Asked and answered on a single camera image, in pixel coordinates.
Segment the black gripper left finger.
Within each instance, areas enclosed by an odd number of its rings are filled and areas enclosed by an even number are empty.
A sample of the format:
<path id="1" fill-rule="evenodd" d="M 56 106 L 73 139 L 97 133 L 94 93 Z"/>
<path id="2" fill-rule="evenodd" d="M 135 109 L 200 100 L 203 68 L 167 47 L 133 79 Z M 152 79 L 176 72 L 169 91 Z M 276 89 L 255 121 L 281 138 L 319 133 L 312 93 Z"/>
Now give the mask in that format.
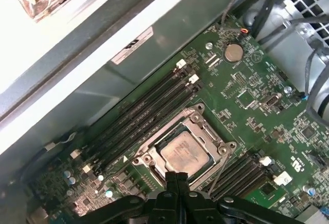
<path id="1" fill-rule="evenodd" d="M 144 200 L 128 195 L 109 205 L 107 223 L 125 223 L 138 219 L 146 223 L 177 223 L 178 221 L 178 181 L 177 174 L 166 173 L 165 190 L 155 198 Z"/>

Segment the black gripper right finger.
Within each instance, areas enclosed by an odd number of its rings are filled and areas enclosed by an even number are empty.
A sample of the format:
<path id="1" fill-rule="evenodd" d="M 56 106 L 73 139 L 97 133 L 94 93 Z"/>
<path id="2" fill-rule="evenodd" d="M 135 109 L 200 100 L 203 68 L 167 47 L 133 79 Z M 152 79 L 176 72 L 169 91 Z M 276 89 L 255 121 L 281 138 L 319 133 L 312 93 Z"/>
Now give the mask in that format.
<path id="1" fill-rule="evenodd" d="M 190 190 L 187 173 L 177 174 L 183 223 L 301 223 L 245 199 L 224 196 L 217 201 Z"/>

